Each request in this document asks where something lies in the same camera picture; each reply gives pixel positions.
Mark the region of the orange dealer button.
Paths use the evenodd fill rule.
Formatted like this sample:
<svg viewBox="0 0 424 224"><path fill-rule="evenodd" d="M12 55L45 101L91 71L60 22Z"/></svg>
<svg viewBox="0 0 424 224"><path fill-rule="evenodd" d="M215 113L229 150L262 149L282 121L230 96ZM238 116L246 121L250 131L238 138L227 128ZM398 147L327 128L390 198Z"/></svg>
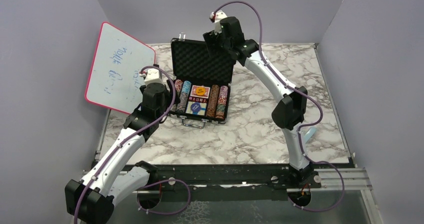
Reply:
<svg viewBox="0 0 424 224"><path fill-rule="evenodd" d="M194 92L195 92L195 94L196 95L198 95L198 96L204 96L204 94L205 94L205 92L206 92L206 90L205 90L205 88L204 87L196 87L195 88L195 90L194 90Z"/></svg>

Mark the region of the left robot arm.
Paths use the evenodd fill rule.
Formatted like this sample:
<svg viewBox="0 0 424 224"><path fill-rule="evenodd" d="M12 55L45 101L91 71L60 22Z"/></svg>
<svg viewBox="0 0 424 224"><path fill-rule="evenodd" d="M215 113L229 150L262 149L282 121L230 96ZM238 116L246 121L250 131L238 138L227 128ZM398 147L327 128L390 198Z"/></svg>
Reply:
<svg viewBox="0 0 424 224"><path fill-rule="evenodd" d="M133 191L141 186L149 190L157 184L156 174L142 167L120 174L159 127L176 99L172 80L167 85L159 79L149 81L142 93L142 103L127 117L113 146L80 180L70 180L65 186L66 210L73 215L75 224L105 224L115 207Z"/></svg>

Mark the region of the blue dealer button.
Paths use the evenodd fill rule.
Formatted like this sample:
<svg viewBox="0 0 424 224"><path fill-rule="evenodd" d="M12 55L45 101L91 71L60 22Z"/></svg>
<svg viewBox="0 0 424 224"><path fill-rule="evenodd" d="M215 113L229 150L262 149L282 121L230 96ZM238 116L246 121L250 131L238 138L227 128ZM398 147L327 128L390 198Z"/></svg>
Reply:
<svg viewBox="0 0 424 224"><path fill-rule="evenodd" d="M199 111L201 111L201 105L199 104L199 103L193 103L191 106L190 106L190 108L191 108L191 111L193 112L193 113L198 113Z"/></svg>

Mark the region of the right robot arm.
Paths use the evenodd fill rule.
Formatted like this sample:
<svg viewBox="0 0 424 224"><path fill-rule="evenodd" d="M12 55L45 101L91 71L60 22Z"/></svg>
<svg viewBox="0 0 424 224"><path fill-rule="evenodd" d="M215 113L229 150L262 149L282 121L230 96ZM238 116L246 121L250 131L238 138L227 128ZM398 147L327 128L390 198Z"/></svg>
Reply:
<svg viewBox="0 0 424 224"><path fill-rule="evenodd" d="M299 131L304 122L308 91L288 81L265 57L261 46L253 39L245 39L240 21L234 16L214 14L214 29L204 33L210 55L228 54L250 70L270 91L276 101L272 120L283 131L289 153L289 183L300 188L313 172L306 158L303 136Z"/></svg>

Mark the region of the blue playing card deck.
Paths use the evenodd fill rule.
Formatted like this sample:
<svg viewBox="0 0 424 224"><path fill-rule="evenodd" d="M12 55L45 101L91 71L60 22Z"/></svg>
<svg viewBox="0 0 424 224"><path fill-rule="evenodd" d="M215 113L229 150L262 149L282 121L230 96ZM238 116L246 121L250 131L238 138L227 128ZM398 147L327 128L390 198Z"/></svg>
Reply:
<svg viewBox="0 0 424 224"><path fill-rule="evenodd" d="M207 108L207 104L206 103L189 101L187 103L187 107L186 107L186 111L185 112L187 114L204 116L206 114L206 108Z"/></svg>

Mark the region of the black poker case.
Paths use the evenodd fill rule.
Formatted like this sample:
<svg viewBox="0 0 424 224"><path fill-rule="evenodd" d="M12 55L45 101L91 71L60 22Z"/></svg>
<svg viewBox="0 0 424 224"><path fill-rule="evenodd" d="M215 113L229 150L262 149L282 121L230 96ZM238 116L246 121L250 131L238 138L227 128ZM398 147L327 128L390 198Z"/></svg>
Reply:
<svg viewBox="0 0 424 224"><path fill-rule="evenodd" d="M187 114L187 104L183 113L169 112L169 116L181 119L184 125L187 120L225 124L228 116L230 85L236 63L235 60L224 55L210 56L204 41L184 39L182 37L173 38L170 41L170 47L174 80L181 79L183 82L188 80L192 86L207 86L210 87L210 92L213 85L218 85L219 87L227 86L228 95L223 119L207 117L206 113L204 116Z"/></svg>

